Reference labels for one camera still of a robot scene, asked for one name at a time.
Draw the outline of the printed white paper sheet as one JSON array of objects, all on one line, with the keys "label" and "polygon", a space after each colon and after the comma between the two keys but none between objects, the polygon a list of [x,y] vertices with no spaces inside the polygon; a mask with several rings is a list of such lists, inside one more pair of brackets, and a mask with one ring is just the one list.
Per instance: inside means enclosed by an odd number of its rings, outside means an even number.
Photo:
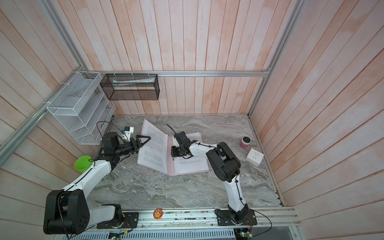
[{"label": "printed white paper sheet", "polygon": [[151,139],[139,150],[138,165],[167,174],[168,135],[144,120],[142,135]]}]

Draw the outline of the white paper stack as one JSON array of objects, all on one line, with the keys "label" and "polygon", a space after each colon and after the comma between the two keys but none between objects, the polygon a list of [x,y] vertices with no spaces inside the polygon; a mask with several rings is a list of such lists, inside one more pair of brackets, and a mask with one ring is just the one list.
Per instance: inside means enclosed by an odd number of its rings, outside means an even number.
[{"label": "white paper stack", "polygon": [[[202,142],[201,133],[187,134],[187,137],[190,140]],[[171,149],[174,143],[177,143],[174,137],[168,136],[169,149]],[[206,157],[192,157],[190,159],[184,159],[183,157],[173,159],[169,157],[168,171],[170,176],[206,173],[209,172],[208,160]]]}]

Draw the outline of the pink folder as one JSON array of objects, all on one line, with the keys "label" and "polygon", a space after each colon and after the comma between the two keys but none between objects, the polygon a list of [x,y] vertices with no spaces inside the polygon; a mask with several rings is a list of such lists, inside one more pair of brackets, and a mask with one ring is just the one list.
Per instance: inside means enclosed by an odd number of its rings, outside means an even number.
[{"label": "pink folder", "polygon": [[171,147],[177,141],[144,120],[142,135],[151,137],[138,154],[138,164],[169,176],[205,173],[209,171],[208,160],[203,157],[172,158]]}]

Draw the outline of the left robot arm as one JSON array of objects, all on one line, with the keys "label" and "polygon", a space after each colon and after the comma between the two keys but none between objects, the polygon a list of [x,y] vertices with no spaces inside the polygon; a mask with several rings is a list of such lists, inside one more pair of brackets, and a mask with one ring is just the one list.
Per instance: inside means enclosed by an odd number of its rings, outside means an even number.
[{"label": "left robot arm", "polygon": [[46,198],[43,231],[47,235],[79,235],[96,225],[121,228],[125,216],[121,205],[107,204],[90,209],[87,197],[95,186],[121,161],[122,156],[137,154],[151,137],[137,135],[125,141],[118,133],[106,133],[101,153],[89,162],[91,166],[61,190],[51,191]]}]

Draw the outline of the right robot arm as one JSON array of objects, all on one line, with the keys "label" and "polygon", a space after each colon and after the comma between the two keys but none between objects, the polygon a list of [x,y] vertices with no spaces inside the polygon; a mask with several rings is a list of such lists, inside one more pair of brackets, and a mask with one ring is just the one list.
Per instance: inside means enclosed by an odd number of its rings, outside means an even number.
[{"label": "right robot arm", "polygon": [[175,133],[173,138],[174,143],[171,147],[173,158],[206,157],[215,175],[224,182],[229,204],[227,210],[215,210],[218,225],[256,226],[255,212],[248,207],[240,186],[241,162],[230,147],[224,142],[209,145],[197,140],[190,140],[185,132]]}]

